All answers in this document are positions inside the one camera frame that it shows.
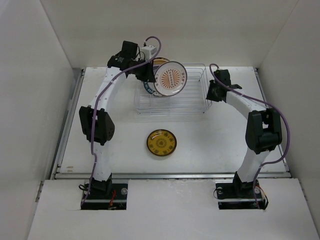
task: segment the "white platform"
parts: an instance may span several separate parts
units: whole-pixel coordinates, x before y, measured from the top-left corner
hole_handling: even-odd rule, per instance
[[[242,86],[248,95],[262,99],[252,67],[227,69],[233,84]],[[91,102],[105,72],[105,67],[86,69],[60,173],[90,173],[92,170],[93,157],[90,143],[81,130],[79,109]],[[209,80],[212,79],[209,71],[207,74]],[[213,102],[196,120],[150,122],[141,118],[134,108],[136,81],[134,76],[128,77],[109,113],[115,123],[115,134],[105,151],[108,151],[113,173],[234,173],[238,170],[247,150],[247,121],[239,112],[224,102]],[[177,138],[177,148],[167,158],[156,158],[147,150],[146,139],[156,129],[167,129]],[[279,157],[277,148],[266,161]],[[282,162],[262,169],[262,172],[285,171]]]
[[[82,180],[47,180],[28,240],[319,240],[297,179],[260,179],[263,210],[219,210],[212,180],[130,180],[127,210],[80,210]]]

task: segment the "orange patterned plate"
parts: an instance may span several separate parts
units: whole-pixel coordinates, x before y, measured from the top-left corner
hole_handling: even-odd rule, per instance
[[[162,64],[156,70],[154,77],[154,88],[159,94],[166,97],[180,93],[187,83],[187,71],[177,61]]]

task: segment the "cable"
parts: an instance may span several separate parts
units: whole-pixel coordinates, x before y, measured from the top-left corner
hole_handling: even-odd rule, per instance
[[[140,47],[138,45],[138,49],[139,49],[139,52],[137,53],[137,55],[135,56],[137,58],[138,54],[139,54],[139,57],[141,58],[141,51],[140,51]]]
[[[215,190],[213,191],[213,197],[214,197],[215,199],[218,199],[218,192],[217,192],[217,189],[215,189]]]
[[[146,60],[146,54],[143,51],[141,51],[140,53],[143,53],[143,60]]]
[[[88,184],[85,184],[85,185],[80,184],[79,185],[79,189],[82,190],[82,191],[88,191]]]
[[[115,199],[116,195],[117,195],[117,192],[116,192],[116,190],[114,190],[112,192],[112,198],[111,198],[111,200],[109,202],[109,208],[113,205],[113,202],[114,202],[114,199]]]
[[[269,205],[269,200],[268,200],[267,194],[265,193],[265,191],[264,191],[259,185],[257,185],[256,187],[259,188],[260,191],[261,191],[261,192],[263,193],[263,195],[264,195],[265,204],[264,204],[263,210],[266,210],[266,208],[267,208],[268,205]]]
[[[259,208],[259,203],[258,203],[258,200],[257,200],[257,196],[256,196],[256,193],[255,193],[256,180],[257,180],[258,175],[259,175],[259,173],[260,173],[260,171],[261,171],[261,168],[262,168],[263,166],[268,165],[268,164],[276,164],[276,163],[279,163],[279,162],[281,162],[281,161],[286,157],[286,155],[288,154],[289,146],[290,146],[290,137],[291,137],[288,121],[287,121],[285,115],[284,115],[284,114],[279,110],[279,108],[277,108],[275,105],[273,105],[273,104],[271,104],[271,103],[268,103],[268,102],[266,102],[266,101],[263,101],[263,100],[254,98],[254,97],[252,97],[252,96],[244,95],[244,94],[242,94],[242,93],[240,93],[240,92],[238,92],[238,91],[236,91],[236,90],[234,90],[234,89],[226,86],[225,84],[223,84],[223,83],[215,76],[215,74],[214,74],[214,72],[212,71],[212,68],[211,68],[212,66],[217,67],[218,70],[220,69],[220,67],[219,67],[217,64],[215,64],[215,63],[212,63],[212,64],[209,65],[210,72],[211,72],[211,74],[213,75],[214,80],[215,80],[218,84],[220,84],[220,85],[221,85],[222,87],[224,87],[225,89],[227,89],[227,90],[229,90],[229,91],[232,91],[232,92],[234,92],[234,93],[236,93],[236,94],[238,94],[238,95],[240,95],[240,96],[242,96],[242,97],[244,97],[244,98],[246,98],[246,99],[250,99],[250,100],[253,100],[253,101],[256,101],[256,102],[259,102],[259,103],[268,105],[269,107],[275,109],[275,110],[280,114],[280,116],[281,116],[281,118],[282,118],[282,120],[283,120],[283,122],[284,122],[285,129],[286,129],[286,146],[285,146],[283,155],[282,155],[278,160],[276,160],[276,161],[267,161],[267,162],[262,163],[262,164],[260,165],[258,171],[256,172],[254,178],[253,178],[253,187],[252,187],[252,189],[253,189],[253,196],[254,196],[254,199],[255,199],[255,201],[256,201],[256,204],[257,204],[258,209],[260,209],[260,208]]]
[[[91,172],[91,176],[90,176],[90,179],[89,179],[89,185],[88,185],[88,188],[87,188],[87,193],[86,195],[84,196],[84,199],[82,200],[80,206],[82,206],[84,204],[84,202],[87,200],[89,194],[90,194],[90,190],[91,190],[91,183],[92,183],[92,179],[94,177],[94,173],[95,173],[95,169],[96,169],[96,165],[97,165],[97,162],[98,162],[98,156],[97,154],[95,153],[94,151],[94,142],[95,142],[95,128],[96,128],[96,116],[97,116],[97,108],[98,108],[98,103],[99,103],[99,99],[102,97],[102,95],[106,92],[106,90],[114,83],[114,81],[121,75],[121,74],[124,74],[128,71],[131,71],[133,69],[136,69],[136,68],[139,68],[139,67],[142,67],[143,65],[146,65],[150,62],[152,62],[159,54],[160,50],[161,50],[161,41],[159,38],[157,38],[156,36],[149,36],[146,38],[146,40],[144,41],[144,43],[146,43],[149,39],[156,39],[159,43],[159,48],[158,48],[158,51],[154,54],[153,57],[151,57],[149,60],[143,62],[143,63],[140,63],[138,65],[135,65],[135,66],[132,66],[132,67],[129,67],[121,72],[119,72],[117,75],[115,75],[111,81],[108,83],[108,85],[99,93],[99,95],[97,96],[96,98],[96,101],[95,101],[95,104],[94,104],[94,109],[93,109],[93,115],[92,115],[92,125],[91,125],[91,155],[94,156],[94,163],[93,163],[93,167],[92,167],[92,172]]]

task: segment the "wire dish rack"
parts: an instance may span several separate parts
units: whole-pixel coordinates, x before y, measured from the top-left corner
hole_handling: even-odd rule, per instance
[[[183,63],[183,66],[187,81],[183,90],[174,96],[154,96],[145,90],[142,82],[137,81],[134,106],[141,116],[191,117],[210,108],[212,102],[206,100],[209,88],[206,66],[202,63]]]

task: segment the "yellow plate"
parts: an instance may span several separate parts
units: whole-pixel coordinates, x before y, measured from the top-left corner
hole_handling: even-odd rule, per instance
[[[175,135],[164,129],[158,129],[149,134],[146,146],[154,155],[165,157],[172,154],[177,147]]]
[[[154,60],[153,60],[153,65],[154,66],[158,66],[161,65],[161,64],[164,64],[166,62],[169,62],[170,60],[168,58],[165,58],[165,57],[156,57]]]

